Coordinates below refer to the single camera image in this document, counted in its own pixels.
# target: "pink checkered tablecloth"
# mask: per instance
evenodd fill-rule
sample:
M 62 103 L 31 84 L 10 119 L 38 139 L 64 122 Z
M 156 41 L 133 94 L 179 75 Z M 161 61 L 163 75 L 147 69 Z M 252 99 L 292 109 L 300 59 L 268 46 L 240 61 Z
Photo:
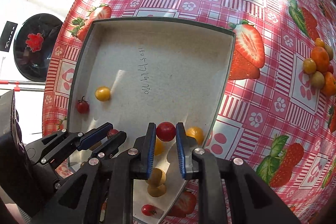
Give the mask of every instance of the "pink checkered tablecloth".
M 90 24 L 88 11 L 99 6 L 106 8 L 92 18 L 164 16 L 234 29 L 230 79 L 206 148 L 217 157 L 248 162 L 302 223 L 322 208 L 336 184 L 336 138 L 327 125 L 334 97 L 310 86 L 302 64 L 310 57 L 315 36 L 335 54 L 335 9 L 330 0 L 75 0 L 48 70 L 44 135 L 66 126 L 72 77 L 83 44 L 81 22 Z M 257 55 L 244 51 L 242 41 Z M 330 61 L 334 68 L 335 61 Z M 281 176 L 277 170 L 290 155 L 297 157 L 296 165 L 289 176 Z M 275 169 L 264 172 L 269 160 L 275 161 Z M 65 165 L 58 171 L 68 175 Z M 197 188 L 197 181 L 189 182 L 195 195 Z M 163 223 L 197 223 L 197 209 L 198 205 L 185 218 L 166 217 Z M 231 223 L 228 204 L 226 209 Z

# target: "yellow cherry tomato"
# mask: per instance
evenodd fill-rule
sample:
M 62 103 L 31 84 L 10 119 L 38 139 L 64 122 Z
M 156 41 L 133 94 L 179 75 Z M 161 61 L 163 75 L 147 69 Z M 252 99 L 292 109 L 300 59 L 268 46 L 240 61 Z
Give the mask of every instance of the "yellow cherry tomato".
M 306 58 L 302 65 L 303 71 L 306 74 L 312 74 L 316 71 L 316 63 L 311 58 Z
M 101 102 L 108 101 L 111 96 L 110 89 L 106 86 L 100 86 L 96 89 L 95 96 Z
M 193 137 L 196 139 L 198 145 L 201 145 L 203 143 L 204 140 L 204 136 L 203 136 L 203 130 L 202 128 L 199 127 L 191 127 L 189 128 L 185 134 L 187 136 Z
M 162 154 L 162 152 L 165 150 L 164 146 L 163 146 L 163 143 L 161 140 L 159 140 L 158 138 L 156 138 L 156 141 L 155 141 L 155 148 L 154 148 L 154 155 L 157 156 L 157 155 L 160 155 Z
M 315 40 L 315 46 L 318 46 L 318 47 L 322 47 L 322 48 L 324 48 L 324 42 L 323 42 L 323 40 L 321 39 L 321 38 L 316 38 L 316 40 Z

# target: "cherry tomato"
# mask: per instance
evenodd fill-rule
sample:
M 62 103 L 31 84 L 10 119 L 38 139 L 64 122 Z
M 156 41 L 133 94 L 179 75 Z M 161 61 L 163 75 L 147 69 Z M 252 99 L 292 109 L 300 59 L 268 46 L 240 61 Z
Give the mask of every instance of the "cherry tomato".
M 185 134 L 196 139 L 198 145 L 202 145 L 204 137 L 203 130 L 199 127 L 190 127 Z
M 111 97 L 110 89 L 106 86 L 100 86 L 96 89 L 95 96 L 101 102 L 108 101 Z
M 141 212 L 145 216 L 153 216 L 156 214 L 156 207 L 150 204 L 143 205 L 141 208 Z
M 119 133 L 118 130 L 110 129 L 109 132 L 107 133 L 107 139 L 111 138 L 112 136 L 116 135 L 117 133 Z
M 171 122 L 162 122 L 156 128 L 156 136 L 163 142 L 170 142 L 176 135 L 176 129 Z
M 334 73 L 334 67 L 332 64 L 329 64 L 328 71 L 330 71 L 331 73 Z
M 88 113 L 90 110 L 89 103 L 84 100 L 84 96 L 82 97 L 81 100 L 78 100 L 76 104 L 77 111 L 81 114 Z

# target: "green leaf print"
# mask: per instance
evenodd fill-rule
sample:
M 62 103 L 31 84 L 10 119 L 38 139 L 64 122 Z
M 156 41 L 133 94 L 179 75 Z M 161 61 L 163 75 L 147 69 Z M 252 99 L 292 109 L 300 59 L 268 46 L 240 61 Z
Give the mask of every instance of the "green leaf print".
M 269 155 L 271 157 L 275 157 L 278 156 L 279 153 L 282 151 L 282 149 L 285 146 L 285 143 L 287 141 L 289 137 L 286 135 L 280 135 L 278 137 L 276 137 L 271 145 L 271 152 L 269 153 Z
M 303 18 L 303 15 L 298 11 L 295 10 L 292 6 L 289 7 L 288 9 L 289 14 L 291 15 L 292 19 L 294 20 L 295 24 L 299 27 L 299 29 L 309 37 L 307 30 L 306 30 L 306 25 L 305 25 L 305 20 Z
M 297 1 L 296 0 L 290 0 L 290 5 L 293 7 L 293 9 L 297 10 Z
M 256 173 L 267 184 L 280 166 L 280 160 L 271 156 L 266 156 L 259 164 Z

